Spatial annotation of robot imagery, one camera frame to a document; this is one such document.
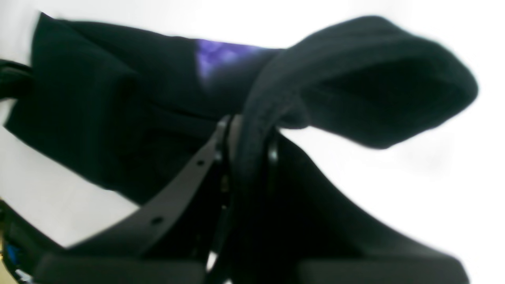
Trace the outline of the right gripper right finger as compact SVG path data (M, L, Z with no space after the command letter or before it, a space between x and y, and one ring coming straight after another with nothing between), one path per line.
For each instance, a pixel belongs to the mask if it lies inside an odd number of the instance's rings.
M456 258L381 223L279 133L267 137L235 284L467 284Z

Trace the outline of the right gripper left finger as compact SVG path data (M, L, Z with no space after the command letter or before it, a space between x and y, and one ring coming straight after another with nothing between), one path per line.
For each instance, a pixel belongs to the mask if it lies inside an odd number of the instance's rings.
M154 198L111 228L43 256L37 284L204 284L207 257L230 201L240 115L225 116L206 144Z

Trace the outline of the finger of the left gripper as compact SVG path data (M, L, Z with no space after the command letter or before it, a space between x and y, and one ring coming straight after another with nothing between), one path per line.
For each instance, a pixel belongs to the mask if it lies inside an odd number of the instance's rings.
M20 99L33 90L32 69L24 64L0 60L0 99Z

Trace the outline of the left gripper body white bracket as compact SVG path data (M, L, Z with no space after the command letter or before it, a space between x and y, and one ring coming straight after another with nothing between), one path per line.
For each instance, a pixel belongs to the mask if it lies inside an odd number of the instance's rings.
M1 200L2 262L18 284L32 284L32 273L46 253L64 247L40 232Z

